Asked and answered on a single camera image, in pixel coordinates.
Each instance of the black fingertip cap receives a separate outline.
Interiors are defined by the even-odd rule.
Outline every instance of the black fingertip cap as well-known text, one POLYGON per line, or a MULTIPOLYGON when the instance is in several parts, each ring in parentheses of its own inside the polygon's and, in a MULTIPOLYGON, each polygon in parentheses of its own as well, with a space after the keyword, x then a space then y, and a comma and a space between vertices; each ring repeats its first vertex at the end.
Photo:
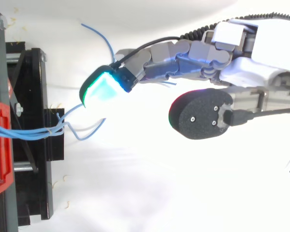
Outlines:
POLYGON ((189 139, 207 139, 222 135, 228 127, 219 128, 219 110, 223 104, 232 104, 232 97, 219 89, 208 88, 187 92, 178 97, 169 111, 169 122, 179 133, 189 139))

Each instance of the red clamp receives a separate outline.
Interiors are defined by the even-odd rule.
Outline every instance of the red clamp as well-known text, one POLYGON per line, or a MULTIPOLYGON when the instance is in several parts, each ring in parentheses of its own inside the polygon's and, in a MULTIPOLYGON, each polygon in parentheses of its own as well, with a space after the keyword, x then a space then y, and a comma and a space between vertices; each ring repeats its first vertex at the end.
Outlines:
MULTIPOLYGON (((0 126, 11 128, 10 106, 0 103, 0 126)), ((14 181, 12 139, 0 137, 0 193, 14 181)))

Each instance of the screw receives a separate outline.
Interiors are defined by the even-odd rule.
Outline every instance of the screw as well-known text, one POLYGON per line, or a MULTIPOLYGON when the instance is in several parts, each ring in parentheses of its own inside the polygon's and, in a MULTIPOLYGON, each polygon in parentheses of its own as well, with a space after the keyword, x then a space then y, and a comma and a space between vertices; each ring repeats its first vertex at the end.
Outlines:
POLYGON ((41 53, 41 61, 47 62, 47 55, 45 53, 41 53))
POLYGON ((21 113, 24 112, 24 108, 21 107, 21 105, 19 103, 17 103, 15 105, 15 112, 16 112, 17 117, 20 117, 21 113))
POLYGON ((0 15, 0 30, 4 30, 7 28, 8 21, 2 15, 0 15))

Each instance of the metal frame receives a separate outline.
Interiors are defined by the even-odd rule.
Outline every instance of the metal frame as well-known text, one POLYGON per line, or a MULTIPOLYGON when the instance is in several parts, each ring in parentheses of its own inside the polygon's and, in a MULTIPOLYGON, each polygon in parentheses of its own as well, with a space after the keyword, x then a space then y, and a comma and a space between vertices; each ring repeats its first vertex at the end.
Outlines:
MULTIPOLYGON (((9 104, 4 29, 0 28, 0 102, 9 104)), ((0 194, 0 232, 17 232, 15 182, 0 194)))
MULTIPOLYGON (((55 126, 56 115, 47 108, 45 54, 39 48, 25 50, 25 43, 5 43, 0 23, 0 102, 11 106, 13 129, 55 126), (24 112, 17 114, 20 103, 24 112)), ((64 109, 56 109, 60 116, 64 109)), ((17 232, 29 225, 30 215, 53 215, 51 161, 64 159, 64 136, 38 141, 13 140, 15 181, 0 194, 0 232, 17 232)))
MULTIPOLYGON (((55 126, 58 122, 54 112, 47 108, 45 76, 45 54, 39 48, 23 50, 23 46, 13 45, 18 63, 8 62, 11 85, 14 85, 16 100, 10 98, 12 128, 35 129, 55 126), (15 104, 20 103, 24 112, 20 117, 15 112, 15 104)), ((59 115, 63 109, 56 110, 59 115)), ((30 224, 30 215, 41 215, 50 219, 53 215, 51 163, 63 160, 64 137, 49 137, 38 141, 14 140, 15 171, 18 224, 30 224)))

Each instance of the green led light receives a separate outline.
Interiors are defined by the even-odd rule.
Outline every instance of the green led light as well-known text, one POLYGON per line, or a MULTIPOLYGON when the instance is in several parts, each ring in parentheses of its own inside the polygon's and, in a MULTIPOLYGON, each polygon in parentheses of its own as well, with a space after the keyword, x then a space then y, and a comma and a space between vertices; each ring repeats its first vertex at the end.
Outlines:
POLYGON ((89 102, 106 102, 125 92, 120 84, 108 72, 103 72, 85 91, 83 96, 84 106, 89 102))

